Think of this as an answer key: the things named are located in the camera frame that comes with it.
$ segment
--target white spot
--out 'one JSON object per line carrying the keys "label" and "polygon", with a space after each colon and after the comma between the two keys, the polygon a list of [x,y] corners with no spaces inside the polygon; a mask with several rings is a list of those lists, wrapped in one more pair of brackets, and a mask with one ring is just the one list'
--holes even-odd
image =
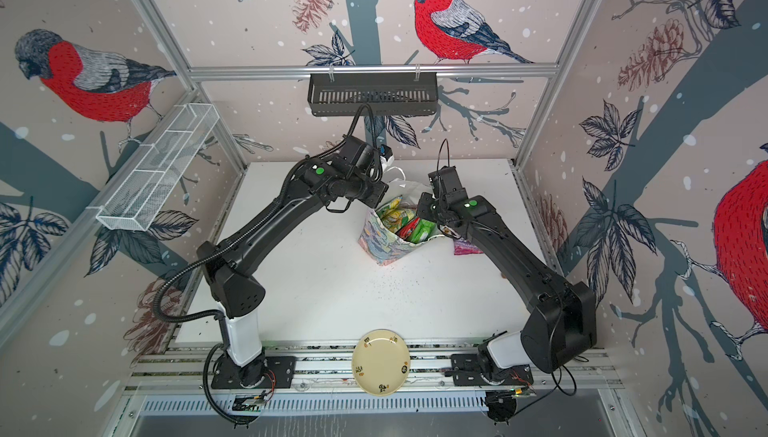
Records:
{"label": "white spot", "polygon": [[118,386],[120,385],[119,380],[115,380],[112,385],[110,385],[107,390],[104,391],[103,394],[101,394],[101,397],[98,398],[96,401],[96,405],[94,405],[94,412],[98,412],[101,407],[104,407],[104,404],[109,402],[109,400],[112,398],[112,395],[114,395],[115,392],[118,390]]}
{"label": "white spot", "polygon": [[698,419],[699,413],[693,410],[688,404],[683,404],[683,412],[692,419]]}
{"label": "white spot", "polygon": [[56,335],[51,337],[51,340],[48,341],[48,345],[54,346],[54,347],[61,347],[67,343],[67,339],[69,339],[69,331],[63,330],[62,332],[57,333]]}

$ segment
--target bag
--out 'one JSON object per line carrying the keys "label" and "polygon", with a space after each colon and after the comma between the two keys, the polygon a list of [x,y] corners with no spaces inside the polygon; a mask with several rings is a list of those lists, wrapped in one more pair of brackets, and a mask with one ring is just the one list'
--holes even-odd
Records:
{"label": "bag", "polygon": [[[389,182],[389,190],[384,194],[382,202],[389,202],[398,195],[402,195],[402,202],[399,207],[416,209],[422,192],[431,193],[432,189],[421,182],[396,179]],[[366,215],[366,222],[362,226],[360,239],[357,240],[357,243],[360,244],[362,250],[365,250],[371,256],[371,259],[374,259],[380,266],[385,266],[411,253],[429,240],[441,236],[442,232],[435,226],[427,240],[421,243],[411,243],[407,240],[402,240],[394,233],[387,231],[379,216],[376,215],[376,210],[370,209],[368,215]]]}

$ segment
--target wall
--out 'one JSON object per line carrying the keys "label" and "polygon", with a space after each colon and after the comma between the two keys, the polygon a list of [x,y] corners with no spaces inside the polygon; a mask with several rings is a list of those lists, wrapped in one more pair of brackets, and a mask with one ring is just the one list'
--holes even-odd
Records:
{"label": "wall", "polygon": [[768,427],[767,23],[768,0],[604,0],[524,166],[649,435]]}
{"label": "wall", "polygon": [[[450,52],[459,55],[450,54],[457,58],[443,63],[516,62],[513,55],[554,62],[581,0],[464,0],[472,9],[456,10],[456,26],[468,16],[477,26],[485,21],[491,34],[508,43],[508,55],[473,55],[463,53],[458,41],[434,41],[446,38],[445,33],[419,37],[415,0],[155,1],[190,64],[215,67],[432,64]],[[544,83],[543,78],[444,79],[438,84],[439,115],[387,116],[377,119],[376,127],[398,158],[435,158],[446,137],[457,156],[513,158]],[[273,149],[253,149],[247,157],[271,161],[295,160],[293,148],[317,149],[345,127],[337,119],[312,122],[316,119],[305,113],[306,86],[205,84],[214,102],[238,111],[224,116],[235,133]],[[275,96],[293,102],[293,107],[267,107],[267,102],[277,102]],[[301,139],[282,130],[280,123],[288,121],[300,123]]]}
{"label": "wall", "polygon": [[[165,71],[168,60],[129,0],[0,1],[2,306],[138,147],[137,142],[118,146],[128,135],[123,121],[133,116],[132,137],[146,137],[158,120],[145,107],[147,101],[165,114],[183,88]],[[28,80],[15,47],[34,29],[119,56],[92,58],[80,72],[84,83],[77,83],[85,89],[79,92],[72,78],[80,76],[80,61],[53,57],[32,44],[22,56],[37,59],[27,64]],[[50,64],[51,78],[34,76],[32,63]],[[166,78],[154,88],[144,82],[161,76]],[[101,92],[99,82],[116,92]],[[104,122],[110,118],[117,121]],[[142,353],[157,351],[168,330],[151,318],[154,290],[210,236],[234,183],[233,168],[219,146],[210,144],[148,232],[102,229],[92,236],[38,311],[3,347],[0,433],[96,435],[102,430],[130,365]],[[172,290],[169,308],[178,304],[185,284]]]}

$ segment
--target plate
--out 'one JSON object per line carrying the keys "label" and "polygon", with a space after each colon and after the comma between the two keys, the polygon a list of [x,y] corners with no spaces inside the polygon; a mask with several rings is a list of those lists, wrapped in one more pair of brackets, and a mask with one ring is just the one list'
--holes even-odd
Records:
{"label": "plate", "polygon": [[360,389],[383,397],[408,379],[411,356],[401,336],[391,330],[374,330],[360,339],[352,353],[352,374]]}

